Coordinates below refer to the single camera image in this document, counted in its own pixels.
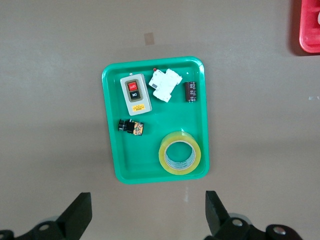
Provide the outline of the black push button switch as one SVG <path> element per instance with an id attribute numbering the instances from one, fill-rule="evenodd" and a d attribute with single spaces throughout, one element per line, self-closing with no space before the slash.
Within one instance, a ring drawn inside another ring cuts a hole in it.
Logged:
<path id="1" fill-rule="evenodd" d="M 134 121 L 132 119 L 120 119 L 117 129 L 118 131 L 127 132 L 135 136 L 142 136 L 144 131 L 144 123 Z"/>

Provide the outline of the white circuit breaker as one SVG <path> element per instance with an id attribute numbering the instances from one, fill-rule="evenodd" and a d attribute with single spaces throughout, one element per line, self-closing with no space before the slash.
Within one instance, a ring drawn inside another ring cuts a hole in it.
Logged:
<path id="1" fill-rule="evenodd" d="M 165 72 L 156 69 L 148 85 L 154 89 L 152 94 L 157 99 L 168 103 L 172 97 L 172 91 L 182 80 L 178 73 L 169 68 Z"/>

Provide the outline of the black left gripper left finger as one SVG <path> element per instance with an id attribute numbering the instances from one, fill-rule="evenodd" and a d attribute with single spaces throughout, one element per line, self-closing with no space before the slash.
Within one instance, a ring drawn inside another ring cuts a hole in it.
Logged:
<path id="1" fill-rule="evenodd" d="M 0 230 L 0 240 L 80 240 L 91 220 L 91 193 L 82 192 L 56 220 L 41 222 L 20 236 Z"/>

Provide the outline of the clear yellowish tape roll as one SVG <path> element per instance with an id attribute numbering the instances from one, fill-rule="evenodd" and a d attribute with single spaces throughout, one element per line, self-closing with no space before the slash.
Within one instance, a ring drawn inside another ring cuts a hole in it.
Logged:
<path id="1" fill-rule="evenodd" d="M 183 143 L 191 148 L 188 158 L 183 161 L 171 159 L 167 151 L 174 144 Z M 168 173 L 173 175 L 187 175 L 193 172 L 201 161 L 201 149 L 195 138 L 185 131 L 174 131 L 166 135 L 160 144 L 158 158 L 161 166 Z"/>

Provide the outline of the dark cylindrical capacitor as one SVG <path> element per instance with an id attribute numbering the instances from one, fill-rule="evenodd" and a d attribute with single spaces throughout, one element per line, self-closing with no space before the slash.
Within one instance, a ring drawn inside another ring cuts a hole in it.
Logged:
<path id="1" fill-rule="evenodd" d="M 195 81 L 184 83 L 185 101 L 195 102 L 197 100 L 197 85 Z"/>

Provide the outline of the green plastic tray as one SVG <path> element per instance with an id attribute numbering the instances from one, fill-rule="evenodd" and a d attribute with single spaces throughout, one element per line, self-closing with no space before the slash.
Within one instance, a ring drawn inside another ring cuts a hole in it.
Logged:
<path id="1" fill-rule="evenodd" d="M 143 74 L 146 81 L 154 69 L 171 69 L 184 82 L 196 83 L 196 101 L 185 100 L 183 84 L 176 86 L 169 102 L 150 97 L 152 110 L 130 116 L 121 88 L 121 78 Z M 194 56 L 181 56 L 113 63 L 101 75 L 111 152 L 116 178 L 124 184 L 144 184 L 168 181 L 195 180 L 204 177 L 210 169 L 209 130 L 205 67 Z M 118 130 L 120 120 L 142 122 L 143 134 L 135 136 Z M 163 138 L 176 131 L 189 133 L 198 143 L 201 159 L 197 168 L 186 175 L 167 172 L 159 161 Z"/>

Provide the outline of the red tray with valves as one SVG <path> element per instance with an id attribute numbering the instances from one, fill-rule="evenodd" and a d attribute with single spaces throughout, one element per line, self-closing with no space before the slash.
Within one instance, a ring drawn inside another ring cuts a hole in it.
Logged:
<path id="1" fill-rule="evenodd" d="M 299 44 L 307 53 L 320 54 L 320 0 L 301 0 Z"/>

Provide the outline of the grey on-off switch box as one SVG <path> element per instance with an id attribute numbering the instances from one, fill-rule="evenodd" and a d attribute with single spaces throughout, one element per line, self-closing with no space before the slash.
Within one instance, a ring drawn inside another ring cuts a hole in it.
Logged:
<path id="1" fill-rule="evenodd" d="M 152 111 L 145 76 L 142 73 L 121 78 L 120 86 L 130 116 L 141 115 Z"/>

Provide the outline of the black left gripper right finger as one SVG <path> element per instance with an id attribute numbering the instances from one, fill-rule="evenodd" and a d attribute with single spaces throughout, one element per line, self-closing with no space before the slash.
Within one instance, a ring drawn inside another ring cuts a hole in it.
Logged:
<path id="1" fill-rule="evenodd" d="M 270 224 L 262 231 L 241 217 L 231 217 L 214 190 L 205 192 L 205 216 L 211 235 L 204 240 L 303 240 L 286 225 Z"/>

